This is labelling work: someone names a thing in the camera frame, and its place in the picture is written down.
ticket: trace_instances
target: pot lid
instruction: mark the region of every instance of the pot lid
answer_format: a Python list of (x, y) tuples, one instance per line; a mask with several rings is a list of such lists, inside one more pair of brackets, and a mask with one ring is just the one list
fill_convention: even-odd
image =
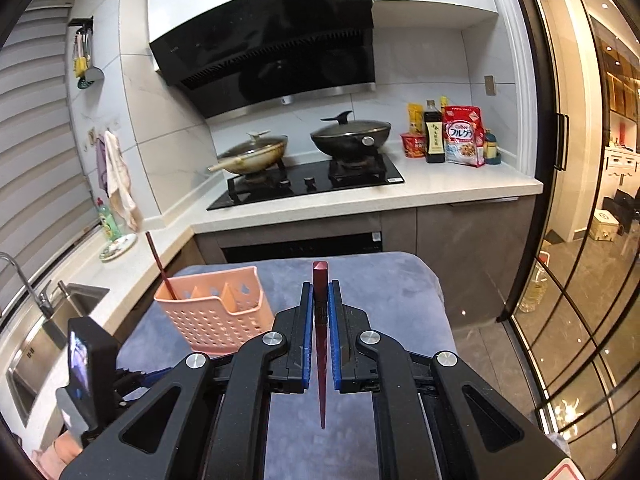
[(383, 121), (356, 120), (349, 122), (347, 121), (347, 116), (351, 112), (352, 110), (347, 110), (335, 117), (322, 119), (322, 121), (338, 121), (338, 123), (320, 128), (319, 130), (314, 131), (311, 136), (316, 139), (328, 139), (332, 137), (346, 137), (359, 134), (371, 135), (391, 128), (390, 123), (385, 123)]
[(263, 137), (264, 134), (268, 134), (270, 130), (265, 130), (263, 132), (248, 132), (247, 135), (251, 137), (250, 140), (246, 140), (245, 142), (241, 142), (240, 144), (236, 144), (234, 147), (226, 150), (226, 152), (222, 153), (218, 156), (218, 160), (222, 160), (223, 158), (229, 158), (231, 156), (238, 155), (249, 155), (254, 152), (258, 152), (265, 148), (269, 148), (271, 146), (276, 146), (284, 142), (287, 143), (287, 136), (271, 136), (271, 137)]

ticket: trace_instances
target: window blind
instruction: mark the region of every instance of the window blind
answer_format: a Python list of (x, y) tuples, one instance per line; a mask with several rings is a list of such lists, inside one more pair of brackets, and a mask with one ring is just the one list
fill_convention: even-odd
[[(68, 7), (31, 5), (0, 50), (0, 251), (27, 277), (97, 224), (65, 86)], [(0, 261), (0, 318), (22, 283)]]

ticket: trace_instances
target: pink plastic basket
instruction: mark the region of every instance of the pink plastic basket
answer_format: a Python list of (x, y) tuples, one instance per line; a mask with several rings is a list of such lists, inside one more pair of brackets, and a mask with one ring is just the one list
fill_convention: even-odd
[(273, 326), (273, 314), (256, 267), (171, 278), (181, 300), (163, 283), (154, 296), (191, 349), (210, 355), (235, 352)]

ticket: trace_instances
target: black door handle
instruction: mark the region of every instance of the black door handle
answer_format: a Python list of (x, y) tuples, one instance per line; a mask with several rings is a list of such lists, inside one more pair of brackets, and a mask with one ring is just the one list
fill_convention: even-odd
[(566, 171), (569, 155), (569, 116), (566, 114), (556, 114), (556, 118), (558, 121), (558, 148), (554, 168), (558, 171)]

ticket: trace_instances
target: black range hood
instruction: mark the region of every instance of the black range hood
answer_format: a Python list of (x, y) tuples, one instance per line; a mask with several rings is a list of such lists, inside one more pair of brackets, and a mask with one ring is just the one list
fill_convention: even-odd
[(372, 0), (232, 0), (153, 41), (162, 77), (206, 117), (372, 89)]

